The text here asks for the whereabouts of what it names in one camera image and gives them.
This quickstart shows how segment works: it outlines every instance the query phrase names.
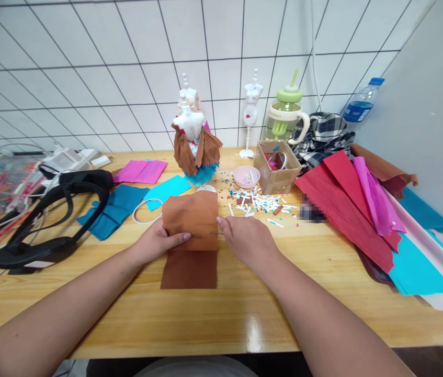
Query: hand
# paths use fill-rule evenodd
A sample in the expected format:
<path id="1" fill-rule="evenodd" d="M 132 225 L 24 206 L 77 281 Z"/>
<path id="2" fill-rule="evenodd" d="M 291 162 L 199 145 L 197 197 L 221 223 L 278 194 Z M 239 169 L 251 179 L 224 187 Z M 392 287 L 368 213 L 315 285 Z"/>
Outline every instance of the hand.
<path id="1" fill-rule="evenodd" d="M 190 238 L 191 233 L 187 232 L 169 236 L 164 228 L 164 221 L 160 218 L 150 225 L 128 250 L 137 257 L 138 264 L 143 265 L 157 259 L 167 250 L 181 245 Z"/>
<path id="2" fill-rule="evenodd" d="M 257 274 L 282 255 L 270 230 L 254 217 L 218 216 L 216 221 L 234 255 Z"/>

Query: person's left hand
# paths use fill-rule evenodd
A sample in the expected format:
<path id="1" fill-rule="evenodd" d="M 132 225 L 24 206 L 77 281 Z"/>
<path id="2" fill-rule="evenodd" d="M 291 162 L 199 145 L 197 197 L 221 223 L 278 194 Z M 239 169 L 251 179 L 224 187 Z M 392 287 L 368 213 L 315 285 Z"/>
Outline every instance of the person's left hand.
<path id="1" fill-rule="evenodd" d="M 138 264 L 142 265 L 157 259 L 167 250 L 181 245 L 190 238 L 191 233 L 187 232 L 169 236 L 164 228 L 164 222 L 160 218 L 150 225 L 128 250 L 137 258 Z"/>

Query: wooden table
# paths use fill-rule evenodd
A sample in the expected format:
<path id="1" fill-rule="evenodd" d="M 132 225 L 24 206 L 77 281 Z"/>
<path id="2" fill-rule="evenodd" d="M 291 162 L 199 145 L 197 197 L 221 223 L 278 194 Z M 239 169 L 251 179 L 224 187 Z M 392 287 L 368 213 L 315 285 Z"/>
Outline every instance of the wooden table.
<path id="1" fill-rule="evenodd" d="M 219 171 L 213 185 L 219 213 L 227 206 L 227 173 L 250 161 L 242 160 L 236 148 L 222 149 Z M 160 159 L 169 163 L 159 183 L 181 174 L 171 151 L 113 154 L 108 170 L 123 167 L 130 159 Z M 138 187 L 149 185 L 135 184 Z M 190 189 L 187 194 L 195 192 Z M 301 192 L 294 187 L 289 204 Z M 87 212 L 93 198 L 78 195 L 69 222 L 41 232 L 38 240 L 73 235 L 75 218 Z M 143 208 L 142 220 L 155 214 Z M 46 224 L 59 220 L 65 206 L 52 211 Z M 258 213 L 259 219 L 268 217 Z M 361 317 L 391 347 L 443 345 L 443 312 L 413 296 L 402 296 L 368 277 L 352 244 L 330 224 L 297 222 L 282 214 L 284 228 L 268 224 L 280 250 Z M 99 242 L 87 235 L 83 245 L 67 260 L 33 275 L 0 276 L 0 325 L 134 242 L 146 226 L 131 219 L 109 239 Z M 117 299 L 104 317 L 73 352 L 73 358 L 121 358 L 230 354 L 245 352 L 297 351 L 298 344 L 273 295 L 259 278 L 230 252 L 219 238 L 218 288 L 216 290 L 160 290 L 166 257 L 148 265 Z"/>

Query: blue tutu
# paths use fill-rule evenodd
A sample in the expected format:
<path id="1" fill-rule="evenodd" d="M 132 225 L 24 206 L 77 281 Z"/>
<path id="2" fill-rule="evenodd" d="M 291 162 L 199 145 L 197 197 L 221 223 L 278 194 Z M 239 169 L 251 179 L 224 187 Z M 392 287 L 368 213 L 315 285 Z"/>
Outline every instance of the blue tutu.
<path id="1" fill-rule="evenodd" d="M 205 165 L 198 168 L 197 174 L 188 175 L 185 174 L 185 179 L 194 186 L 202 186 L 203 184 L 210 182 L 219 164 Z"/>

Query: mannequin figure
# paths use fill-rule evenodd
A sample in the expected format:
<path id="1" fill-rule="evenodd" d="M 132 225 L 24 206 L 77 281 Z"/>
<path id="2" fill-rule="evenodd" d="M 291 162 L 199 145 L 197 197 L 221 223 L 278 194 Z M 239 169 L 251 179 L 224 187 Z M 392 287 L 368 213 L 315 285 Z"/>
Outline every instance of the mannequin figure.
<path id="1" fill-rule="evenodd" d="M 202 109 L 200 108 L 200 97 L 197 91 L 190 87 L 190 84 L 186 80 L 186 74 L 183 73 L 183 89 L 179 91 L 179 101 L 178 101 L 178 107 L 179 107 L 179 114 L 182 114 L 182 106 L 181 103 L 181 96 L 184 94 L 186 98 L 186 102 L 188 105 L 190 105 L 190 110 L 194 113 L 202 113 Z M 204 121 L 202 123 L 203 127 L 211 132 L 211 129 L 209 128 L 209 124 L 207 123 L 206 118 L 204 118 Z"/>
<path id="2" fill-rule="evenodd" d="M 242 122 L 247 127 L 246 149 L 240 151 L 239 156 L 242 158 L 253 158 L 254 152 L 249 149 L 249 132 L 251 127 L 256 124 L 258 118 L 258 109 L 256 104 L 262 94 L 263 87 L 258 84 L 258 70 L 254 70 L 253 83 L 244 86 L 246 90 L 246 107 L 242 116 Z"/>
<path id="3" fill-rule="evenodd" d="M 202 126 L 204 115 L 191 111 L 185 93 L 181 93 L 181 115 L 173 119 L 174 158 L 191 184 L 199 190 L 216 192 L 211 185 L 220 164 L 220 148 L 223 143 Z"/>

